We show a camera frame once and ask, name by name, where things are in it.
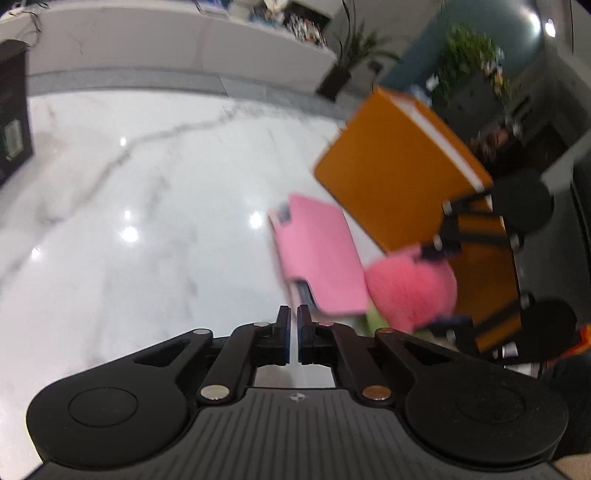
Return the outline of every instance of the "black plant pot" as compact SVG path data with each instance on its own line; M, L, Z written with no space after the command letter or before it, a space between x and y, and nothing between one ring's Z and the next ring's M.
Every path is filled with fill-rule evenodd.
M340 67L332 67L329 74L324 78L316 93L331 102L336 101L336 96L351 79L351 72Z

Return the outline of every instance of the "pink pom-pom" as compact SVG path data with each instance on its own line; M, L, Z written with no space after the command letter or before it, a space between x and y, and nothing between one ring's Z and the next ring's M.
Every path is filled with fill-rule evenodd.
M420 246L404 248L365 271L369 296L388 324L412 332L453 314L457 282L447 260L420 258Z

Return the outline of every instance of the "teal wall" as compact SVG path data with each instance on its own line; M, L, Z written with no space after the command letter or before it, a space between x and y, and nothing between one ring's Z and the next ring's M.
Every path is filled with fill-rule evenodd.
M543 48L543 34L534 27L529 12L537 13L534 0L450 0L380 84L395 90L423 85L435 71L446 33L454 25L466 25L492 38L505 51L504 74L511 78Z

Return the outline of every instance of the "white label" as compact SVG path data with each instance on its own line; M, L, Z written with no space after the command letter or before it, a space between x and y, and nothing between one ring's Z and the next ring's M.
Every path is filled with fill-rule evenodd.
M16 119L4 127L4 146L6 147L6 157L9 160L13 160L22 152L21 123Z

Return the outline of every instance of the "gray floor trim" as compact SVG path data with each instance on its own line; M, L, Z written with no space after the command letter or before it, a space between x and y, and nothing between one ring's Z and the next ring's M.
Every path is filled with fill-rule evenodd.
M363 102L362 98L343 92L337 103L270 85L217 75L151 69L97 69L43 73L28 77L31 96L83 89L158 89L209 93L232 98L255 100L311 115L347 121Z

